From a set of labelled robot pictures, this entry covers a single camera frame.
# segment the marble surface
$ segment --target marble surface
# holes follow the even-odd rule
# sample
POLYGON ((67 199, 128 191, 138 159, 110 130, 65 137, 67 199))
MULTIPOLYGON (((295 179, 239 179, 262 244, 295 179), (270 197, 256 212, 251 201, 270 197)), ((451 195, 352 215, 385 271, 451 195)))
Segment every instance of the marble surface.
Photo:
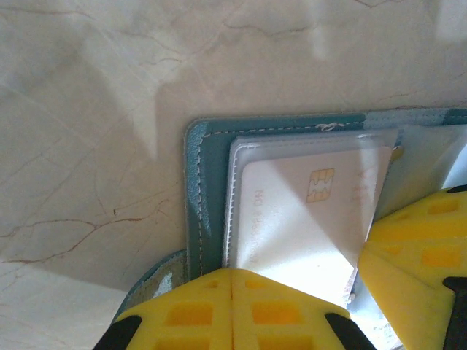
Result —
POLYGON ((185 245, 200 116, 467 106, 463 0, 1 0, 0 349, 90 349, 185 245))

